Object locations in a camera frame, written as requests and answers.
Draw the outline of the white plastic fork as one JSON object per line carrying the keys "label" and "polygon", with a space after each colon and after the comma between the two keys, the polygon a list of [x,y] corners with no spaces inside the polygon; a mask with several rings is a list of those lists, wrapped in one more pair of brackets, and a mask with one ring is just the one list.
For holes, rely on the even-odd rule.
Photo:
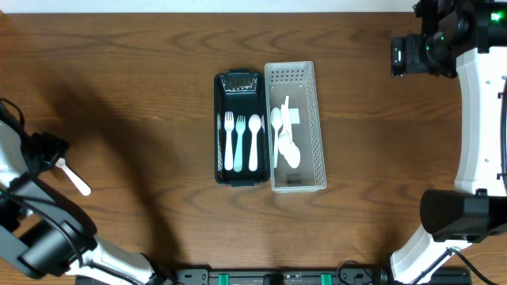
{"label": "white plastic fork", "polygon": [[240,173],[242,171],[242,166],[243,166],[242,140],[243,140],[244,132],[246,130],[246,118],[244,116],[238,117],[237,122],[235,124],[235,130],[237,132],[237,143],[236,143],[236,149],[234,152],[233,170],[236,173]]}
{"label": "white plastic fork", "polygon": [[59,158],[55,166],[60,168],[78,189],[83,196],[89,196],[92,193],[92,188],[68,165],[64,158]]}
{"label": "white plastic fork", "polygon": [[234,130],[234,113],[232,111],[225,112],[224,129],[226,132],[224,168],[225,170],[232,170],[234,165],[233,145],[232,145],[232,131]]}

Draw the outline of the white plastic spoon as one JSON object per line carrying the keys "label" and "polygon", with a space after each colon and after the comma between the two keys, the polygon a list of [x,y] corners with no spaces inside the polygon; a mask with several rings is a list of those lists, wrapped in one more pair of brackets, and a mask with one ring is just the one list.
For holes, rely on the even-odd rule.
{"label": "white plastic spoon", "polygon": [[283,125],[281,110],[277,107],[273,108],[270,115],[271,125],[274,130],[273,136],[273,167],[277,167],[278,162],[278,138],[279,130]]}
{"label": "white plastic spoon", "polygon": [[279,135],[278,150],[291,168],[296,169],[299,167],[301,162],[300,150],[286,131]]}
{"label": "white plastic spoon", "polygon": [[251,132],[249,170],[254,172],[257,170],[257,134],[261,128],[261,118],[257,114],[253,114],[249,119],[249,129]]}
{"label": "white plastic spoon", "polygon": [[289,96],[286,96],[285,99],[284,99],[284,104],[283,104],[283,107],[282,107],[282,113],[286,116],[286,115],[289,115],[289,111],[288,111],[288,103],[289,103],[289,99],[290,97]]}
{"label": "white plastic spoon", "polygon": [[293,139],[292,137],[292,121],[290,117],[290,111],[286,104],[281,105],[281,112],[282,112],[282,131],[280,132],[280,135],[286,135],[290,139]]}

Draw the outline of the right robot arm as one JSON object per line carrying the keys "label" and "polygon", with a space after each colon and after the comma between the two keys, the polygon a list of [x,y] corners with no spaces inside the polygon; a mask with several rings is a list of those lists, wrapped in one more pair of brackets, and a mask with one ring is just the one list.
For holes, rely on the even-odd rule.
{"label": "right robot arm", "polygon": [[506,231],[506,4],[421,0],[414,14],[421,31],[391,41],[391,73],[459,80],[461,147],[453,189],[423,194],[421,225],[391,254],[388,280],[460,283],[442,266]]}

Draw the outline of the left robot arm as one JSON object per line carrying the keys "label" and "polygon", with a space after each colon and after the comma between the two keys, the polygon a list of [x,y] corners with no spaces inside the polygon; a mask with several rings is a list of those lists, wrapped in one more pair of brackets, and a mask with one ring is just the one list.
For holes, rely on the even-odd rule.
{"label": "left robot arm", "polygon": [[63,170],[84,195],[89,185],[65,164],[70,145],[44,132],[28,134],[13,102],[1,100],[1,258],[33,279],[75,276],[78,284],[173,284],[176,279],[142,253],[97,235],[77,204],[39,175]]}

